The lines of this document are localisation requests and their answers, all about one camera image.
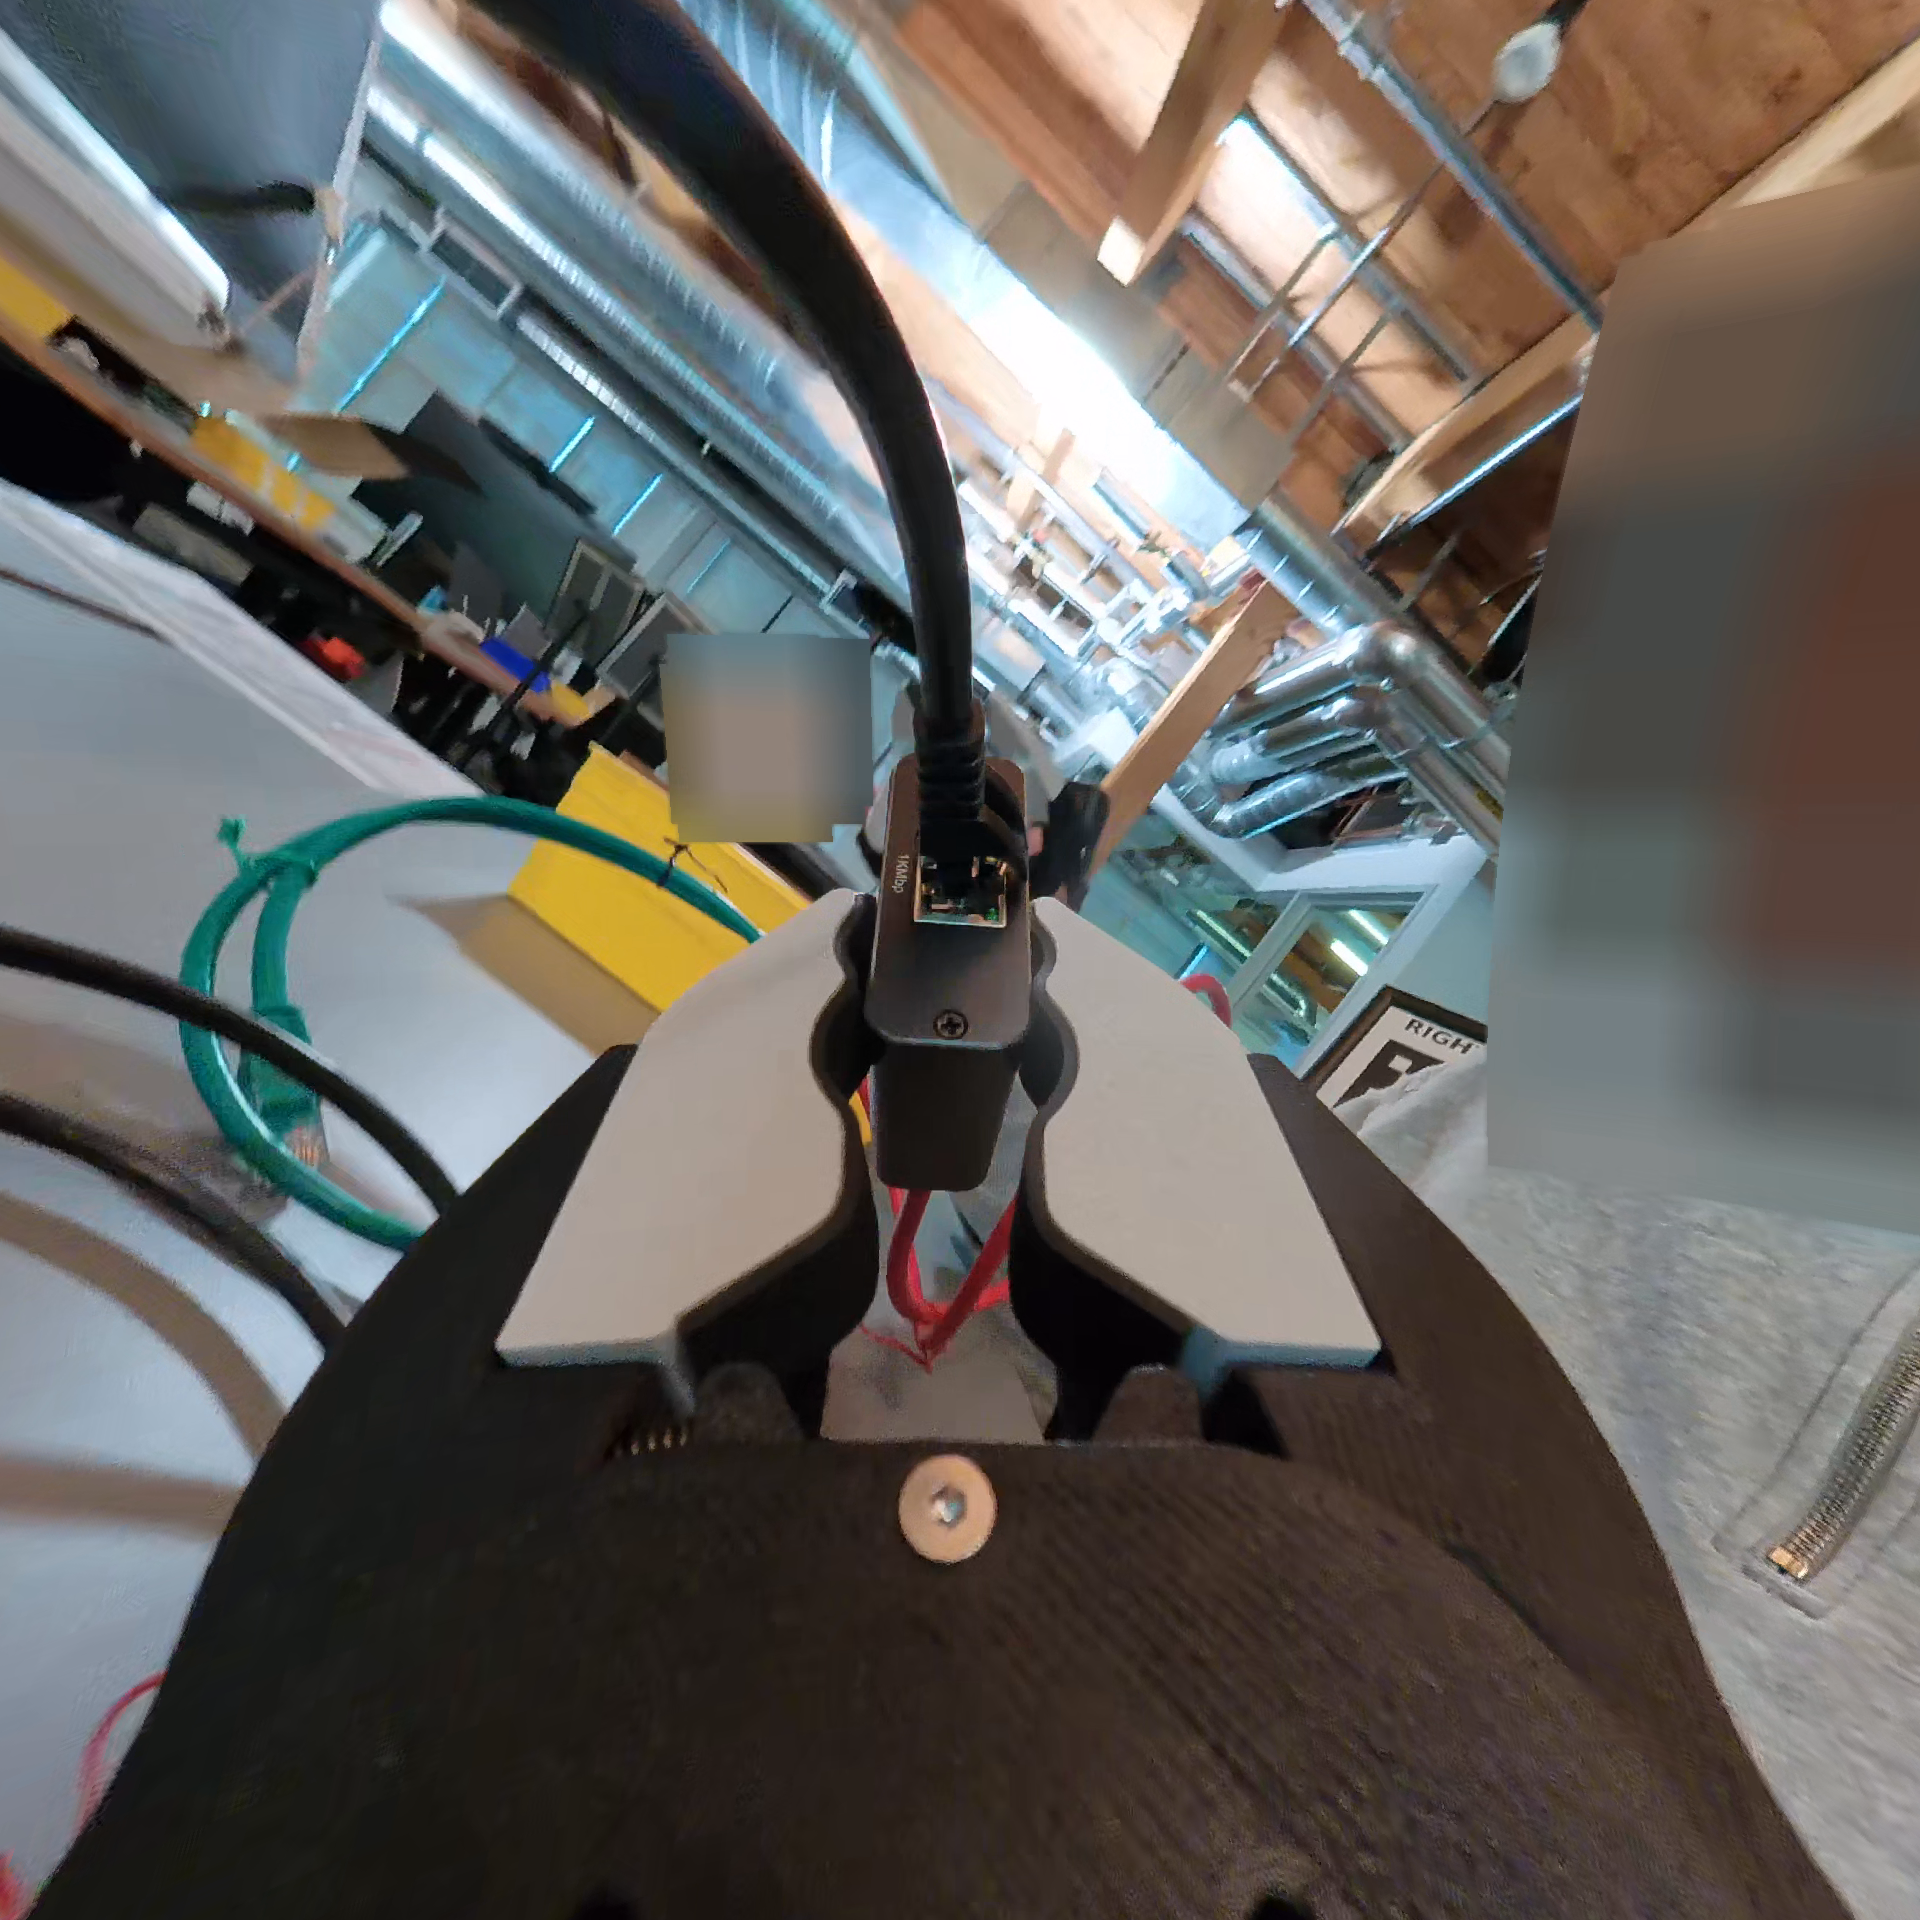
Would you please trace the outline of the white hanging light bar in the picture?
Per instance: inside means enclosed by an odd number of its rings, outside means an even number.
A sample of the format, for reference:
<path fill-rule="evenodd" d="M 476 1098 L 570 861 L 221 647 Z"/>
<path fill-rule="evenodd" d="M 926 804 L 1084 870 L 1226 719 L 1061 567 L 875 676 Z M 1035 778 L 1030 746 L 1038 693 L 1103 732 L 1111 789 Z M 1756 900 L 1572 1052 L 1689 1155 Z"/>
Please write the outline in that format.
<path fill-rule="evenodd" d="M 3 37 L 4 238 L 76 295 L 90 322 L 221 349 L 231 282 L 12 37 Z"/>

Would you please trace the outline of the black network splitter box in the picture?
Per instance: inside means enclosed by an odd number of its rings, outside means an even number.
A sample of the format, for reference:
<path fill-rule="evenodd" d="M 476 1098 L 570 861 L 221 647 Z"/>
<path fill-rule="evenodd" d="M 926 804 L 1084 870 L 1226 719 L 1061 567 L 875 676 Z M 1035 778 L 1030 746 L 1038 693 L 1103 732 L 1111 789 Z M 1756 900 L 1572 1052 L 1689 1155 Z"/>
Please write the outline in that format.
<path fill-rule="evenodd" d="M 1004 855 L 978 855 L 967 891 L 940 891 L 921 853 L 921 773 L 901 757 L 862 1015 L 878 1173 L 910 1191 L 967 1191 L 993 1165 L 1034 1016 L 1034 895 L 1023 870 L 1023 773 L 988 758 L 988 826 Z"/>

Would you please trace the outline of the white paper sheet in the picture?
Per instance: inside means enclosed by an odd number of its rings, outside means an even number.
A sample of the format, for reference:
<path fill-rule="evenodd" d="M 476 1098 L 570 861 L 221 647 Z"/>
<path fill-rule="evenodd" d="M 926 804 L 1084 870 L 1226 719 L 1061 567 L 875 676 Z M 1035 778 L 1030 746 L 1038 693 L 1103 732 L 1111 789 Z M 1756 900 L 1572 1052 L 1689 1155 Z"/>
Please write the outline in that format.
<path fill-rule="evenodd" d="M 326 679 L 198 573 L 3 485 L 4 588 L 191 662 L 378 796 L 473 797 L 476 783 Z"/>

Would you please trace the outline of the black panel with wooden frame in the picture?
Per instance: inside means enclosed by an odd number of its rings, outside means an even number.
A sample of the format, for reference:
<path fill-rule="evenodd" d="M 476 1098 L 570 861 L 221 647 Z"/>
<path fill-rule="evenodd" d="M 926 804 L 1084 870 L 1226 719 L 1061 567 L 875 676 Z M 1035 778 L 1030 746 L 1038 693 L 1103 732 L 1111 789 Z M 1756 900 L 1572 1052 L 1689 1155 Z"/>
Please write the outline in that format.
<path fill-rule="evenodd" d="M 345 238 L 375 3 L 4 3 L 22 63 L 151 195 L 227 320 L 290 366 Z"/>

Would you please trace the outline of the yellow storage bin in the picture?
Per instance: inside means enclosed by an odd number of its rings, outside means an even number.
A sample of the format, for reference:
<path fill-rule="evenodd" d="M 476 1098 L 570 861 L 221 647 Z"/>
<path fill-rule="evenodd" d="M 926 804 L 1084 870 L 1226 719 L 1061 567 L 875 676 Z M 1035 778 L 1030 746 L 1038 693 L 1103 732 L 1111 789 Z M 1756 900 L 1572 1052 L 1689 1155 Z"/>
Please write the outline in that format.
<path fill-rule="evenodd" d="M 666 858 L 666 787 L 635 758 L 598 748 L 572 780 L 559 816 Z M 788 924 L 809 899 L 755 853 L 689 844 L 732 895 L 732 910 L 765 933 Z M 537 842 L 519 863 L 507 899 L 542 930 L 534 1008 L 589 1052 L 639 1039 L 689 987 L 746 949 L 742 936 L 651 879 L 601 858 Z"/>

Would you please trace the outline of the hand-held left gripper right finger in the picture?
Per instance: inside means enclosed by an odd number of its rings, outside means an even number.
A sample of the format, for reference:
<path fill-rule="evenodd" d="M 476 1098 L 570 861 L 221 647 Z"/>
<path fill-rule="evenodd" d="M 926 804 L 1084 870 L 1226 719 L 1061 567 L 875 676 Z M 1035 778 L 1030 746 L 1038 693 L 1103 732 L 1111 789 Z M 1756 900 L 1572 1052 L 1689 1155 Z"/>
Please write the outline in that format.
<path fill-rule="evenodd" d="M 1377 1319 L 1231 1023 L 1055 900 L 1035 910 L 1034 987 L 1007 1278 L 1054 1415 L 1102 1416 L 1145 1366 L 1210 1402 L 1241 1366 L 1377 1363 Z"/>

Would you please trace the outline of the green twist tie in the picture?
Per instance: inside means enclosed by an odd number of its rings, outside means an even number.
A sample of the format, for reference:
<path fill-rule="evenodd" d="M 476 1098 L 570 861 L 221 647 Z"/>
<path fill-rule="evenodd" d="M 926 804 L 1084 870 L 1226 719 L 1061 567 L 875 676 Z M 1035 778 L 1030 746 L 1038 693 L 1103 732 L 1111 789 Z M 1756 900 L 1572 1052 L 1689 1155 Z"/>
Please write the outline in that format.
<path fill-rule="evenodd" d="M 303 836 L 294 835 L 273 847 L 252 847 L 246 835 L 244 818 L 220 820 L 217 839 L 231 855 L 244 899 L 266 899 L 276 888 L 299 895 L 318 883 L 319 863 L 307 851 Z"/>

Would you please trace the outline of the silver ventilation pipes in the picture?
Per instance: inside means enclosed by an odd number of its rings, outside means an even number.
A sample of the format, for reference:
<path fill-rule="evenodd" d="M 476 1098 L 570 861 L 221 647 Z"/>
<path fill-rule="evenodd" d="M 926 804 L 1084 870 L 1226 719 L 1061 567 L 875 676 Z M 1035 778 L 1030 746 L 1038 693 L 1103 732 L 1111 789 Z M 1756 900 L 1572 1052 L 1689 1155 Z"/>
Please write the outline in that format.
<path fill-rule="evenodd" d="M 1231 542 L 1323 637 L 1227 704 L 1174 789 L 1226 839 L 1279 826 L 1335 775 L 1386 768 L 1497 853 L 1509 748 L 1493 706 L 1438 640 L 1401 631 L 1386 589 L 1289 504 L 1260 495 L 1279 438 L 1227 422 L 1218 386 L 1145 318 L 1030 192 L 972 224 L 859 92 L 862 52 L 817 5 L 650 5 L 638 26 L 679 27 L 755 98 L 855 240 L 911 298 L 934 302 L 1102 470 L 1198 542 Z"/>

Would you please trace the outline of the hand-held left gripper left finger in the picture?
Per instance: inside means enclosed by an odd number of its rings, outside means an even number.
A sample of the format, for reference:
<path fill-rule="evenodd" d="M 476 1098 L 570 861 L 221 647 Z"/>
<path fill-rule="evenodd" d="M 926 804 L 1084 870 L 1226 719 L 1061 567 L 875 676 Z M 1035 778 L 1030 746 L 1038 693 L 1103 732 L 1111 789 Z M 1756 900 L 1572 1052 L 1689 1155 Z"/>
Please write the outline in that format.
<path fill-rule="evenodd" d="M 647 1028 L 502 1320 L 502 1363 L 651 1363 L 683 1403 L 749 1363 L 797 1416 L 825 1415 L 881 1263 L 855 1114 L 874 910 L 828 893 Z"/>

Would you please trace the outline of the red twist tie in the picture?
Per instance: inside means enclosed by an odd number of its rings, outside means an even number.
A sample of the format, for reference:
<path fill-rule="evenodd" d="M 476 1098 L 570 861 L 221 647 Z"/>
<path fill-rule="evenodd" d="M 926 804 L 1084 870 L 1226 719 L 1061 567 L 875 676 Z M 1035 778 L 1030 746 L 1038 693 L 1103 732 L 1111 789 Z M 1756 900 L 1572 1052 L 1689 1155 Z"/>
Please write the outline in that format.
<path fill-rule="evenodd" d="M 162 1685 L 164 1669 L 154 1671 L 124 1691 L 98 1718 L 81 1754 L 76 1836 L 93 1820 L 124 1749 L 121 1725 Z"/>

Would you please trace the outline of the computer monitor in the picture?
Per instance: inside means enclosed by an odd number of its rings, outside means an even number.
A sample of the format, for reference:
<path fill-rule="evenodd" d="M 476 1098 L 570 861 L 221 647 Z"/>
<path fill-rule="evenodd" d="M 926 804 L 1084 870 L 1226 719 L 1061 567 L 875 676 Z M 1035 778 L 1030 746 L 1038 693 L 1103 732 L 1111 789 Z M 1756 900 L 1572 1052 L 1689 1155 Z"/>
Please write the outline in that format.
<path fill-rule="evenodd" d="M 703 623 L 671 591 L 658 591 L 634 618 L 597 668 L 597 685 L 617 700 L 647 700 L 658 685 L 671 640 L 703 632 Z"/>
<path fill-rule="evenodd" d="M 609 650 L 634 623 L 639 598 L 639 581 L 611 552 L 580 540 L 562 568 L 546 628 L 582 650 Z"/>

